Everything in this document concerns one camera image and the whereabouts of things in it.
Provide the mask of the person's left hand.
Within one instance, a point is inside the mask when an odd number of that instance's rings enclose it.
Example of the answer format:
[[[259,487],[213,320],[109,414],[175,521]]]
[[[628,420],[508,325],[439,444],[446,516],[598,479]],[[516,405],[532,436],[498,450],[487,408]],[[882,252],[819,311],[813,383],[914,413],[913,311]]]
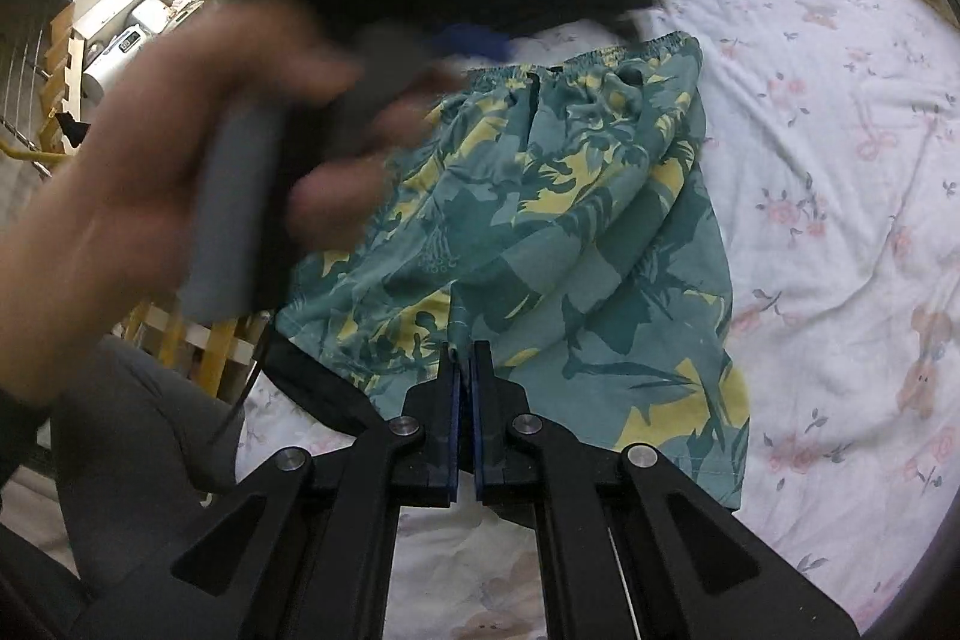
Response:
[[[231,107],[247,96],[324,106],[362,74],[291,0],[224,3],[146,46],[78,154],[3,229],[3,392],[44,408],[71,360],[182,283],[197,169]]]

